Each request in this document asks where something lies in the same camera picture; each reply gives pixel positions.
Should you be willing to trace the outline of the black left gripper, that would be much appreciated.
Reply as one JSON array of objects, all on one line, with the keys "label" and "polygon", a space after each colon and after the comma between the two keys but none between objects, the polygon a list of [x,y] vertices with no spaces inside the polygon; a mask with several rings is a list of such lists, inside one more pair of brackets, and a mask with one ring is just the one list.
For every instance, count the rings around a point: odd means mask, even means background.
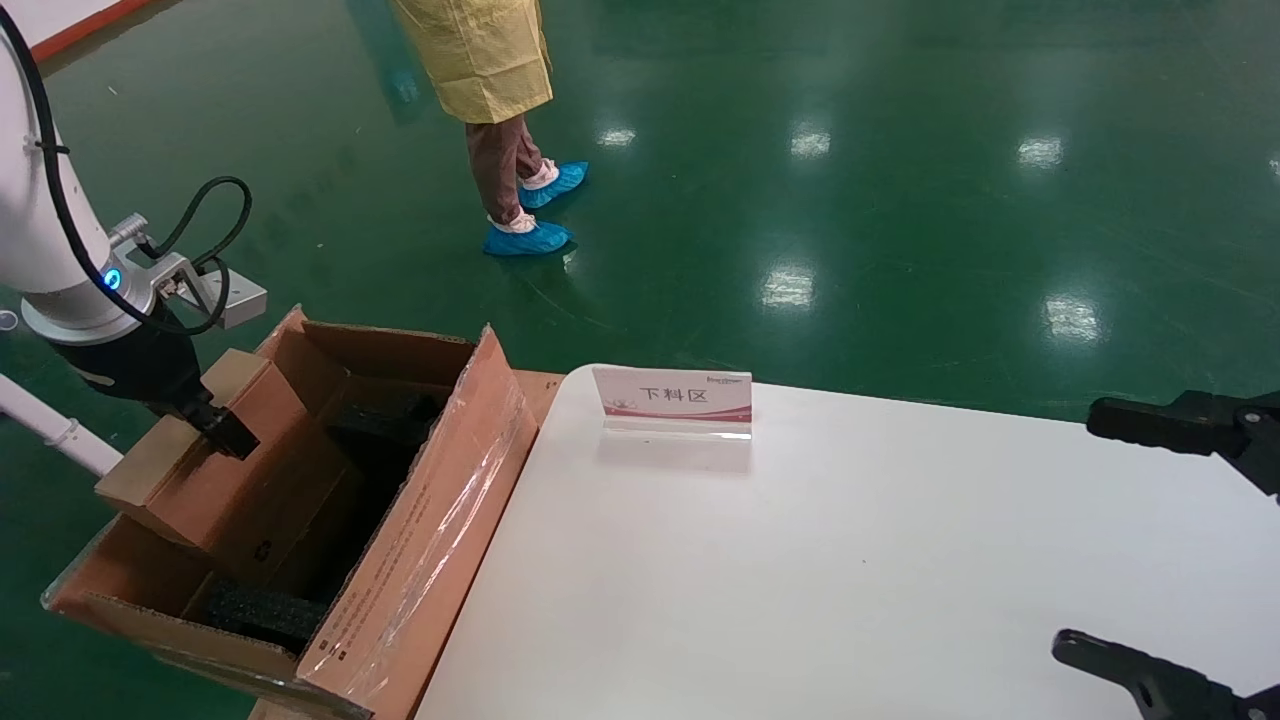
[{"label": "black left gripper", "polygon": [[97,345],[50,345],[90,388],[159,414],[186,416],[219,454],[246,460],[260,445],[230,409],[209,402],[195,342],[188,336],[136,328]]}]

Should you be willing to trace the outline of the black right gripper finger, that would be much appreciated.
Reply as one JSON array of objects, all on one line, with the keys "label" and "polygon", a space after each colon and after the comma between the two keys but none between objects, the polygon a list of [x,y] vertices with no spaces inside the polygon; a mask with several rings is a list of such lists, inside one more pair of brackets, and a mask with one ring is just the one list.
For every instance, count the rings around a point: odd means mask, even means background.
[{"label": "black right gripper finger", "polygon": [[1187,391],[1167,405],[1097,398],[1088,432],[1175,454],[1217,455],[1265,496],[1279,497],[1279,392],[1249,398]]},{"label": "black right gripper finger", "polygon": [[1194,669],[1084,632],[1057,632],[1052,656],[1069,667],[1128,691],[1143,719],[1279,717],[1277,685],[1239,696]]}]

